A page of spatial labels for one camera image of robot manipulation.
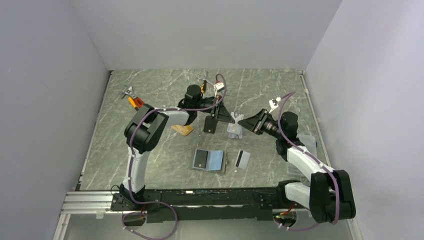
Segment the grey card holder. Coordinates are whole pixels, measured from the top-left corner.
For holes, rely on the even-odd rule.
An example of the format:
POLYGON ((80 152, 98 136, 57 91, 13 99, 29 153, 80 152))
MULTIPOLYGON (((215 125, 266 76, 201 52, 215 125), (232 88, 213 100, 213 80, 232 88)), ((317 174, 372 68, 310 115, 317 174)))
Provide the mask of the grey card holder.
POLYGON ((208 154, 206 170, 193 168, 195 150, 193 153, 190 168, 195 171, 218 173, 218 174, 225 173, 226 165, 228 164, 227 153, 224 150, 207 150, 207 151, 209 152, 209 154, 208 154))

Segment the single silver credit card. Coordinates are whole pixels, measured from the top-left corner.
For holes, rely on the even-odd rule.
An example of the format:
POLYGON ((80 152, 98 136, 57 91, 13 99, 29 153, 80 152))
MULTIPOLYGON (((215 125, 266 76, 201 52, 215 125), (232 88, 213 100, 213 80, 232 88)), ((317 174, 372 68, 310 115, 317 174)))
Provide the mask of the single silver credit card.
POLYGON ((246 170, 251 154, 247 151, 240 150, 237 154, 235 167, 246 170))

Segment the gold credit card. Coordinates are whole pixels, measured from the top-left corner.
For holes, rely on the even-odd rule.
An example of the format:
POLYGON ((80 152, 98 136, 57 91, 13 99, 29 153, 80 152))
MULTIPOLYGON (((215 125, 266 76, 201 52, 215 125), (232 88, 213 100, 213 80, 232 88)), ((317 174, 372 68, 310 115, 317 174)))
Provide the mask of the gold credit card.
POLYGON ((171 128, 183 136, 188 136, 194 130, 190 125, 172 125, 171 128))

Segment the black credit card stack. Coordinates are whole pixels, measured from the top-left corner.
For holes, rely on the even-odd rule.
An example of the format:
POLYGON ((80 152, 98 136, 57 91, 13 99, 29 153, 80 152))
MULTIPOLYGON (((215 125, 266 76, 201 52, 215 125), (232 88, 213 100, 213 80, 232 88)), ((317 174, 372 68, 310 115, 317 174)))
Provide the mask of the black credit card stack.
POLYGON ((215 119, 214 117, 210 115, 206 116, 204 120, 203 132, 214 134, 216 132, 217 124, 218 124, 217 119, 215 119))

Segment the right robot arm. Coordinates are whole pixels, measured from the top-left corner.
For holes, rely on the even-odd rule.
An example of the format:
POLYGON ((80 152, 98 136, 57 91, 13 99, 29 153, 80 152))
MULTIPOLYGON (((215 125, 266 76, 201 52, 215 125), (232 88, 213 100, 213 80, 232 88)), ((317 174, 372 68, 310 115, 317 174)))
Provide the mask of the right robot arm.
POLYGON ((265 109, 238 124, 256 135, 268 134, 275 138, 276 152, 287 163, 294 165, 308 179, 309 185, 296 180, 285 180, 276 187, 275 200, 287 208, 292 203, 308 209, 319 224, 353 219, 356 205, 349 174, 335 170, 317 159, 298 137, 298 115, 283 112, 274 119, 265 109))

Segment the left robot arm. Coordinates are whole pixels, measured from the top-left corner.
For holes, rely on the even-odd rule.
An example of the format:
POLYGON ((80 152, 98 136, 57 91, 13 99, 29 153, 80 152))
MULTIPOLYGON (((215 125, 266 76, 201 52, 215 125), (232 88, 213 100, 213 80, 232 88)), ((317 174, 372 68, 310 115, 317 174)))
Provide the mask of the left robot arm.
POLYGON ((225 123, 235 120, 225 108, 222 97, 203 97, 201 87, 189 85, 176 107, 155 108, 145 103, 124 130, 128 145, 126 176, 119 187, 124 204, 131 210, 144 203, 145 173, 151 151, 157 146, 164 129, 170 126, 189 126, 198 116, 207 113, 208 119, 225 123))

